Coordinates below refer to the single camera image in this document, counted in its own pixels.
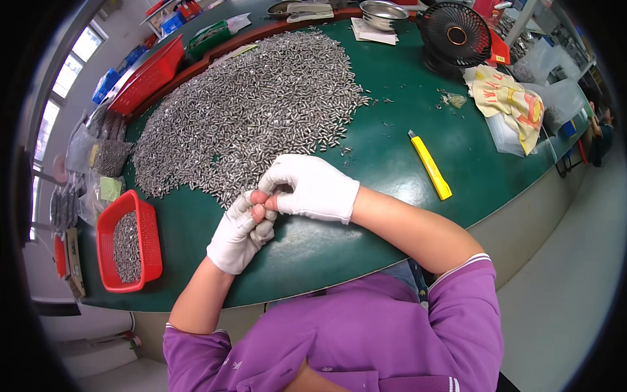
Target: hand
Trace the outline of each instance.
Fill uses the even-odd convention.
[[[259,190],[270,195],[280,184],[290,185],[293,193],[270,197],[265,203],[267,209],[348,225],[359,181],[323,159],[295,154],[278,156],[261,177]]]
[[[262,192],[248,191],[224,213],[207,246],[207,257],[222,271],[241,274],[259,249],[274,237],[277,213],[261,205],[267,199]]]

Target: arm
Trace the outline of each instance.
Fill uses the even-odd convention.
[[[447,272],[483,252],[464,229],[450,220],[359,186],[358,181],[320,158],[279,156],[259,181],[259,189],[270,194],[279,184],[289,184],[293,193],[270,197],[266,208],[345,224],[352,221],[435,274]]]
[[[274,237],[272,225],[276,215],[268,216],[260,204],[267,198],[261,192],[247,192],[224,213],[207,247],[207,257],[172,308],[168,321],[173,327],[199,335],[215,331],[235,275]]]
[[[215,331],[234,278],[235,275],[222,271],[205,257],[176,300],[168,320],[170,324],[190,334],[208,335]]]
[[[452,221],[363,186],[357,192],[350,220],[437,275],[483,253],[481,245]]]

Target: red basket with screws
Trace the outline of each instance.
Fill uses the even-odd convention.
[[[142,102],[171,81],[185,55],[182,38],[180,34],[142,64],[122,86],[109,109],[131,115]]]
[[[122,283],[122,279],[115,270],[113,260],[113,231],[118,221],[127,213],[135,211],[137,215],[137,237],[139,239],[139,255],[141,262],[140,279],[132,283]],[[113,293],[128,293],[138,291],[146,282],[161,276],[161,247],[157,231],[157,216],[150,204],[140,200],[137,192],[124,192],[109,207],[107,207],[96,224],[96,249],[98,253],[98,267],[100,279],[105,289]]]

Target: metal part scraps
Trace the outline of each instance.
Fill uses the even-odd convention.
[[[178,87],[150,115],[132,155],[147,196],[187,184],[227,207],[278,155],[339,146],[350,115],[372,100],[354,83],[344,48],[319,31],[256,43]]]

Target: blue plastic bin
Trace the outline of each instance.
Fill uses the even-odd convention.
[[[161,23],[161,28],[163,29],[164,34],[170,34],[174,30],[184,25],[186,21],[187,20],[185,19],[183,14],[181,14],[181,12],[177,10],[170,19]]]
[[[100,105],[100,102],[102,102],[109,90],[115,86],[118,80],[120,80],[120,74],[118,74],[113,68],[107,71],[107,73],[100,78],[100,81],[96,86],[96,91],[93,93],[92,101],[97,105]]]
[[[145,45],[137,45],[120,63],[120,70],[118,73],[124,75],[124,73],[137,61],[139,56],[143,55],[148,49]]]

